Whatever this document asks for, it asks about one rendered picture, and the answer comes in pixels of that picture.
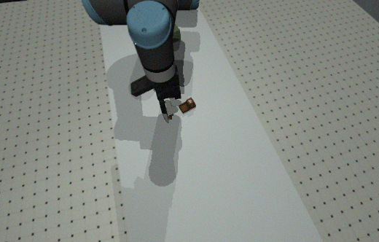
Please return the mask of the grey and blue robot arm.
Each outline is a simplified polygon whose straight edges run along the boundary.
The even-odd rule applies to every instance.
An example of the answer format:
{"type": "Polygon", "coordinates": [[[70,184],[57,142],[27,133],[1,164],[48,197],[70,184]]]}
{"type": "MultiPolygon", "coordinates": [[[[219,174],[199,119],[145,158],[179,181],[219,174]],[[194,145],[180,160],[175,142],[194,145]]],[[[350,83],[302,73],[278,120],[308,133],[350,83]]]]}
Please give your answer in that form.
{"type": "Polygon", "coordinates": [[[194,10],[199,0],[82,0],[100,25],[128,26],[145,76],[130,84],[135,97],[166,82],[176,73],[173,30],[177,10],[194,10]],[[167,71],[166,71],[167,70],[167,71]]]}

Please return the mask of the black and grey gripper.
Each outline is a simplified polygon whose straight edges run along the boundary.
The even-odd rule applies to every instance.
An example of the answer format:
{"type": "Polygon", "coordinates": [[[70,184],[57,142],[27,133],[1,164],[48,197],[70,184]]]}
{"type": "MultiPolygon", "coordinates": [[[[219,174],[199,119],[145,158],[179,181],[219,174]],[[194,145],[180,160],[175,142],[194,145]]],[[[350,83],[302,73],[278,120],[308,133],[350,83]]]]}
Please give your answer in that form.
{"type": "Polygon", "coordinates": [[[160,103],[160,108],[161,108],[164,120],[167,123],[169,123],[168,116],[174,113],[177,113],[178,108],[175,106],[172,106],[169,100],[166,100],[164,102],[164,99],[165,98],[175,98],[175,99],[181,98],[181,90],[179,86],[179,73],[178,73],[177,65],[176,65],[176,73],[170,80],[166,81],[166,83],[164,82],[156,82],[156,83],[161,84],[160,86],[155,88],[156,95],[160,103]],[[169,94],[172,94],[172,95],[169,95],[169,94]],[[165,107],[165,105],[167,108],[165,107]]]}

